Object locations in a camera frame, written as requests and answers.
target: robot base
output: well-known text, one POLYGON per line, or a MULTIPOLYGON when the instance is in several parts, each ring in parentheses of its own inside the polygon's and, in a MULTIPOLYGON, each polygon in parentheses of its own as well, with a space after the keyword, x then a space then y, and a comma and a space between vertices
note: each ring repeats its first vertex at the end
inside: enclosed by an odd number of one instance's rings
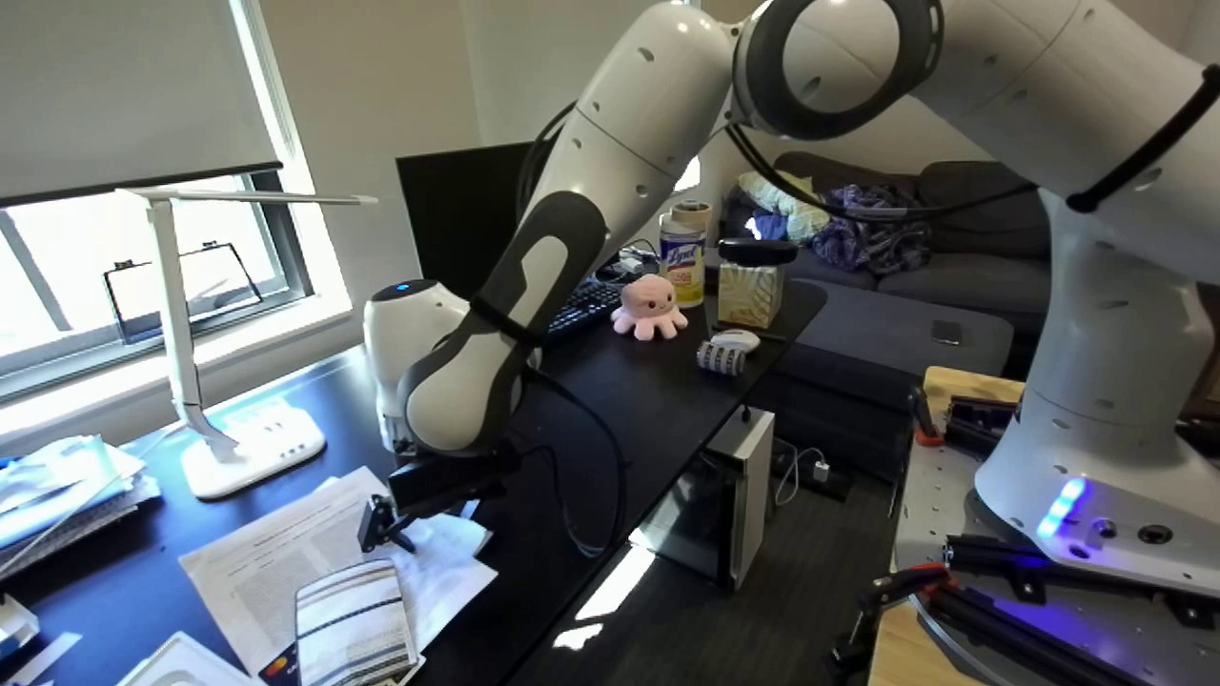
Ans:
POLYGON ((989 509, 1062 566, 1220 598, 1220 473, 1173 433, 1037 425, 1037 404, 975 473, 989 509))
POLYGON ((199 442, 184 451, 184 476, 194 498, 225 498, 274 473, 313 462, 324 433, 309 411, 274 404, 216 429, 194 425, 199 442))

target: stuffed toy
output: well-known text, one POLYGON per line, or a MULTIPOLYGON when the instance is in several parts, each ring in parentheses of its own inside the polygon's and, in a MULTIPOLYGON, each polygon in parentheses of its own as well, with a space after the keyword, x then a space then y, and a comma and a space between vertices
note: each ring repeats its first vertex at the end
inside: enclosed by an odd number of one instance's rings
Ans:
POLYGON ((685 327, 681 308, 673 303, 673 287, 665 275, 639 275, 637 280, 623 287, 623 303, 610 313, 614 332, 631 332, 637 338, 673 338, 685 327))

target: document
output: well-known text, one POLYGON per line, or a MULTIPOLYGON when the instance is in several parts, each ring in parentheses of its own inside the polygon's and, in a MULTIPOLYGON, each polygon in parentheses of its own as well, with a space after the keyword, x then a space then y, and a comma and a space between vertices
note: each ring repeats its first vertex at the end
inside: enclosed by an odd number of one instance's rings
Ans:
MULTIPOLYGON (((250 673, 293 649, 296 589, 366 560, 354 533, 368 495, 387 495, 387 486, 368 468, 354 468, 184 556, 194 589, 250 673)), ((496 573, 476 560, 488 537, 476 520, 437 513, 409 533, 419 551, 391 551, 391 564, 413 593, 415 644, 427 649, 496 573)))

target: robotic arm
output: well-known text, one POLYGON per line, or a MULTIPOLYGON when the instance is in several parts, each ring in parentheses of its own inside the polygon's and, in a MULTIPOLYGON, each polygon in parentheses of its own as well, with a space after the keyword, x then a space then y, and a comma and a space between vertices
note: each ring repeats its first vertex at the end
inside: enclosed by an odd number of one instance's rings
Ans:
POLYGON ((1173 437, 1214 352, 1192 278, 1220 278, 1220 116, 1200 116, 1216 68, 1111 0, 771 0, 745 28, 647 9, 578 95, 482 298, 415 280, 368 302, 385 442, 488 444, 531 338, 722 120, 839 137, 905 95, 1037 179, 1051 214, 1051 313, 980 498, 1057 564, 1220 593, 1220 476, 1173 437), (1125 162, 1164 120, 1178 137, 1125 162))

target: white desk lamp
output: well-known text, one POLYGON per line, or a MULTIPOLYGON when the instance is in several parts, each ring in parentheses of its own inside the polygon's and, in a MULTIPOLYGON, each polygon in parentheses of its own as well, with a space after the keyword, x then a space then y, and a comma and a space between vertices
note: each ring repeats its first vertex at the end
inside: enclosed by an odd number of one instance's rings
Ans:
POLYGON ((267 404, 230 421, 225 429, 202 415, 192 303, 184 291, 174 205, 180 203, 316 203, 316 205, 374 205, 379 199, 316 199, 316 194, 271 194, 271 191, 127 191, 150 203, 150 226, 156 236, 161 269, 161 332, 166 353, 166 382, 174 415, 199 429, 199 442, 184 451, 184 476, 199 498, 221 498, 250 486, 274 473, 286 473, 324 451, 324 433, 309 411, 291 404, 267 404))

